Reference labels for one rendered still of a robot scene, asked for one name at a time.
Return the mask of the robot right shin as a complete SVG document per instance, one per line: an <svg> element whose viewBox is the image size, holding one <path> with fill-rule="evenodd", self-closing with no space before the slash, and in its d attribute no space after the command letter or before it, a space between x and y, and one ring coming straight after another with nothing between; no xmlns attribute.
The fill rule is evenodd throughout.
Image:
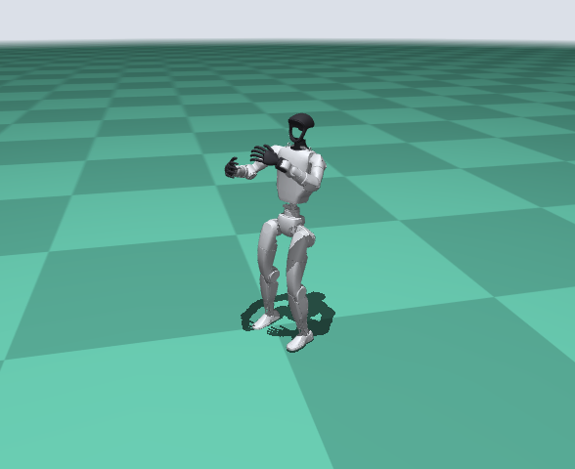
<svg viewBox="0 0 575 469"><path fill-rule="evenodd" d="M264 279L263 275L260 275L260 290L264 303L265 315L268 313L268 317L271 317L274 315L274 302L275 296L277 296L278 282L268 282ZM266 309L268 310L267 312Z"/></svg>

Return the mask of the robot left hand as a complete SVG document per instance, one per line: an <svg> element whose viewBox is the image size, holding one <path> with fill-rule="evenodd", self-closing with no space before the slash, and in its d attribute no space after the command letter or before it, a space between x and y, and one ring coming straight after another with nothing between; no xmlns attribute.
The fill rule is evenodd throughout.
<svg viewBox="0 0 575 469"><path fill-rule="evenodd" d="M270 146L268 146L268 145L263 145L263 146L264 146L265 148L267 148L268 150L264 149L264 148L261 147L261 146L255 146L255 147L254 147L255 149L253 149L253 150L251 151L251 152L257 152L257 153L260 153L260 154L263 154L263 155L260 155L260 154L257 154L257 153L252 153L252 154L250 155L250 157L256 156L256 157L262 158L263 160L262 160L262 159L259 159L259 158L251 158L250 161L258 161L258 162L262 162L263 164L266 164L266 165L275 165L275 168L276 168L276 169L278 169L278 170L280 170L280 171L286 173L287 170L285 170L284 168L280 167L280 164L281 164L281 162L282 162L282 160L283 160L284 158L282 158L282 157L278 158L278 155L271 149ZM265 152L261 151L260 149L263 150L263 151L265 151ZM286 159L285 159L285 160L286 160Z"/></svg>

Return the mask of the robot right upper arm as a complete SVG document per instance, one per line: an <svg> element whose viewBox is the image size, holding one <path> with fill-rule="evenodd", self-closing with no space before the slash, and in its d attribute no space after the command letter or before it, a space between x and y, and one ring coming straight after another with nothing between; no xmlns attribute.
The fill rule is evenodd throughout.
<svg viewBox="0 0 575 469"><path fill-rule="evenodd" d="M279 150L280 150L281 148L282 148L282 146L277 146L277 145L271 146L271 149L272 149L276 154L279 153ZM259 158L259 159L262 159L262 158ZM262 159L262 160L263 160L263 159ZM260 170L266 168L267 166L269 166L269 165L263 164L262 162L258 162L258 161L255 161L253 164L248 164L248 165L246 166L247 169L248 169L248 174L247 174L246 178L247 178L248 180L252 180L253 178L256 177L256 175L257 175L256 173L257 173L257 172L259 172Z"/></svg>

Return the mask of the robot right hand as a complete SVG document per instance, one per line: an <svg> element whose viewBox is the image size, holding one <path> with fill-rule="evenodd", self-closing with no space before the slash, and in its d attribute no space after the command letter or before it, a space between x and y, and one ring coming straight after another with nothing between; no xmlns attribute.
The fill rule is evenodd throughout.
<svg viewBox="0 0 575 469"><path fill-rule="evenodd" d="M236 165L239 165L239 163L234 162L234 160L236 160L236 159L238 159L238 158L237 158L237 157L233 157L233 158L228 162L228 164L225 166L225 175L226 175L227 177L230 177L230 178L233 178L233 179L235 178L235 177L233 177L233 175L236 174L235 170L238 170L238 168L236 167ZM236 164L236 165L234 165L234 164Z"/></svg>

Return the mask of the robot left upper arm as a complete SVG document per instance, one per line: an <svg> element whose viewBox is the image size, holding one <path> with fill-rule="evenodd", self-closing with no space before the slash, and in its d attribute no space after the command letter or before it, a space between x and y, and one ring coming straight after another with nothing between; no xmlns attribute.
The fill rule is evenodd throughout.
<svg viewBox="0 0 575 469"><path fill-rule="evenodd" d="M324 170L327 168L327 164L326 164L325 160L322 158L322 156L320 154L313 153L313 155L309 159L309 163L311 165L310 175L317 177L319 182L320 182L320 185L321 185L323 175L324 175ZM320 188L320 186L315 187L311 184L307 184L306 186L303 186L303 188L307 192L315 192Z"/></svg>

